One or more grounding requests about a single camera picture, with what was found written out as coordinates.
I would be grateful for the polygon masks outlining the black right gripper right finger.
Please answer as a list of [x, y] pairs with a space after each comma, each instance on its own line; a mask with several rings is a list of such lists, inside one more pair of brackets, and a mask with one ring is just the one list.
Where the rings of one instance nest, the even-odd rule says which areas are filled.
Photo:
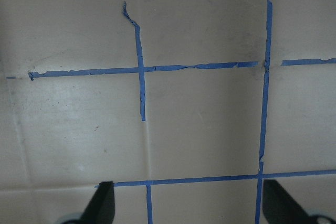
[[262, 210], [268, 223], [316, 223], [276, 180], [264, 180], [262, 188]]

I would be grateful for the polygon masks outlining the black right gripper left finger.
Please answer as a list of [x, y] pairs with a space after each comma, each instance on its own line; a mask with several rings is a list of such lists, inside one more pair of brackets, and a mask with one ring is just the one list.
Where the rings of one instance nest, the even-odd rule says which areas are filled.
[[101, 182], [81, 215], [81, 223], [111, 224], [114, 216], [114, 183]]

